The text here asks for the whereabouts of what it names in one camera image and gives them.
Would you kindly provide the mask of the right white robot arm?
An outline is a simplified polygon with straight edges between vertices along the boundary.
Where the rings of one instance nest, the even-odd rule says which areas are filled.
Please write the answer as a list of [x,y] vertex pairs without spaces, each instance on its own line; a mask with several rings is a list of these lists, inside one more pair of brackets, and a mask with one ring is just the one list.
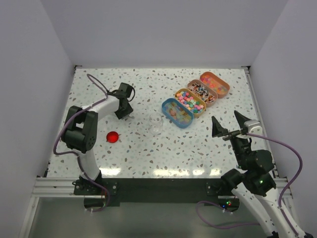
[[268,238],[310,238],[292,217],[284,201],[284,192],[279,191],[270,175],[273,158],[270,151],[252,149],[252,138],[265,139],[262,124],[238,111],[234,112],[239,130],[229,131],[212,117],[212,136],[231,143],[239,169],[231,169],[221,176],[221,190],[235,195],[255,217]]

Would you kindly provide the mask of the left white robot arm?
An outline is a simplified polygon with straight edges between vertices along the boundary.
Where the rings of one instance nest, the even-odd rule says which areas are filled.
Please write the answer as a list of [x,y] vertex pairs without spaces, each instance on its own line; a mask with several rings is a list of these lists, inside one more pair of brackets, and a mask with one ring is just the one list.
[[86,181],[85,189],[91,194],[98,194],[103,188],[101,171],[97,166],[93,148],[97,140],[98,122],[109,114],[114,113],[122,119],[133,112],[130,102],[134,99],[133,86],[121,83],[119,88],[107,91],[104,98],[85,107],[72,106],[69,108],[66,122],[58,136],[69,152],[57,152],[55,155],[74,154],[77,157],[81,177]]

